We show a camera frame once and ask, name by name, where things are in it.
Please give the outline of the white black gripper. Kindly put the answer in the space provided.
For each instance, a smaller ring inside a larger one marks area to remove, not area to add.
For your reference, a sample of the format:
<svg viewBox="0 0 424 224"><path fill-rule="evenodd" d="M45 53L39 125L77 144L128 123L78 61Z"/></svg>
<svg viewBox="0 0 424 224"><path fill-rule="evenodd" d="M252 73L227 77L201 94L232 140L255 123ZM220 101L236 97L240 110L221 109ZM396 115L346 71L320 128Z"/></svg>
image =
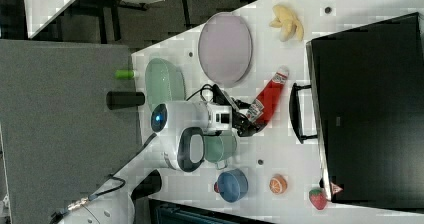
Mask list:
<svg viewBox="0 0 424 224"><path fill-rule="evenodd" d="M251 137L260 132L264 126L252 123L249 120L238 120L233 124L234 113L249 109L251 104L241 101L234 101L235 110L232 106L222 106L210 104L208 106L208 132L229 131L235 128L239 137Z"/></svg>

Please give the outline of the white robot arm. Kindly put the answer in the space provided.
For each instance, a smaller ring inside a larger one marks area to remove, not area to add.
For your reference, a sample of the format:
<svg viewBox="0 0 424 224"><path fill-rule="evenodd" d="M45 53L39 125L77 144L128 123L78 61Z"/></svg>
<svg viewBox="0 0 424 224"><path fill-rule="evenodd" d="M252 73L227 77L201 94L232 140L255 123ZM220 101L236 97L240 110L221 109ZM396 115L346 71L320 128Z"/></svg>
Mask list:
<svg viewBox="0 0 424 224"><path fill-rule="evenodd" d="M152 134L135 157L94 193L54 213L49 224L133 224L131 195L153 171L193 172L202 165L206 135L235 130L249 137L259 131L232 105L206 101L162 103L152 112L150 126Z"/></svg>

